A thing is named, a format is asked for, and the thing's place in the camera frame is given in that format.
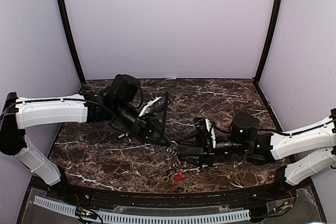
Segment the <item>large keyring with red grip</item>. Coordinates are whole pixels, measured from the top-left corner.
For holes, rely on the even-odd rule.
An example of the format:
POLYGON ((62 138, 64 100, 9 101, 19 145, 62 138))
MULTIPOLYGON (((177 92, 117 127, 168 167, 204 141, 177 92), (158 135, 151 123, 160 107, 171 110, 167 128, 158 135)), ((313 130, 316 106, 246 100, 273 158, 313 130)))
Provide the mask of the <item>large keyring with red grip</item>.
POLYGON ((168 165, 167 176, 171 186, 174 187, 183 179, 183 165, 177 155, 178 144, 172 141, 166 149, 165 162, 168 165))

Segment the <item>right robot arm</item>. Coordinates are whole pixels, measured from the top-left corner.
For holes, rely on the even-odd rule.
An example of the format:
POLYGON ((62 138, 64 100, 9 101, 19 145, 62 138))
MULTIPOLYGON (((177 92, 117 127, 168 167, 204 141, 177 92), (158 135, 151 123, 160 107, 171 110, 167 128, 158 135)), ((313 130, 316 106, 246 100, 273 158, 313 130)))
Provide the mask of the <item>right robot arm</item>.
POLYGON ((281 132, 261 129, 260 120, 248 113, 234 116, 228 131, 220 131, 214 122, 202 117, 194 118, 195 130, 177 140, 179 146, 191 150, 178 153, 179 160, 197 167, 211 167, 216 156, 245 154, 247 161, 255 165, 266 165, 285 157, 312 151, 295 163, 285 165, 276 171, 276 182, 268 188, 273 200, 280 199, 304 179, 324 170, 335 168, 335 109, 323 120, 300 129, 281 132))

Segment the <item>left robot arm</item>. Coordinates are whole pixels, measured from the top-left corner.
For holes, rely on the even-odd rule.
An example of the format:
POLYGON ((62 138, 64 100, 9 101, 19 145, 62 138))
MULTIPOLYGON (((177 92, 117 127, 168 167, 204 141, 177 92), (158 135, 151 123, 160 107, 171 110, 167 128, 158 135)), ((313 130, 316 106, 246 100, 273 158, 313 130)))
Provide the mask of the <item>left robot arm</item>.
POLYGON ((171 145, 165 133, 166 120, 155 117, 167 111, 171 103, 169 94, 133 106, 137 93, 142 93, 140 80, 127 74, 116 75, 112 84, 99 92, 43 99, 19 98, 11 92, 1 113, 1 153, 18 159, 53 188, 61 200, 69 201, 74 197, 74 189, 68 185, 65 173, 33 145, 26 129, 66 122, 117 121, 130 138, 145 144, 171 145))

